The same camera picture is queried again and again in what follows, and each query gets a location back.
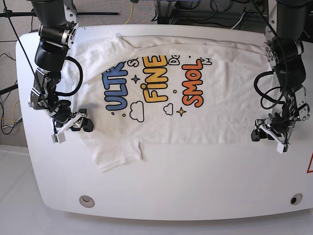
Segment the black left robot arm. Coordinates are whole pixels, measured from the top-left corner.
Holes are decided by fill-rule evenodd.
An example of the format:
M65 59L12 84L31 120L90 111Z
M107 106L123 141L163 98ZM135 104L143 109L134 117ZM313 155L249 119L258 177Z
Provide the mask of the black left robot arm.
M265 119L257 119L251 139L275 140L282 145L283 152L289 147L296 122L310 118L310 107L303 86L306 71L302 61L304 46L301 35L312 4L311 0L278 0L270 16L263 19L266 23L265 52L271 70L256 76L254 88L262 100L272 103L268 109L281 105L282 111L269 114ZM280 96L277 99L258 87L260 79L269 75L278 78Z

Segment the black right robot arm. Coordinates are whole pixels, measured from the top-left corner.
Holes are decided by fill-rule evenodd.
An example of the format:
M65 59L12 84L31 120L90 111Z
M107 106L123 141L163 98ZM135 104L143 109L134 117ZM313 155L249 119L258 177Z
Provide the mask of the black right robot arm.
M79 62L68 56L78 29L77 10L71 0L33 0L32 6L40 21L40 42L35 55L38 66L34 73L34 85L29 106L44 110L52 118L53 128L67 127L71 131L92 132L94 125L87 110L71 111L67 97L75 95L83 82L83 69ZM76 88L63 93L56 90L61 81L64 62L74 63L79 71Z

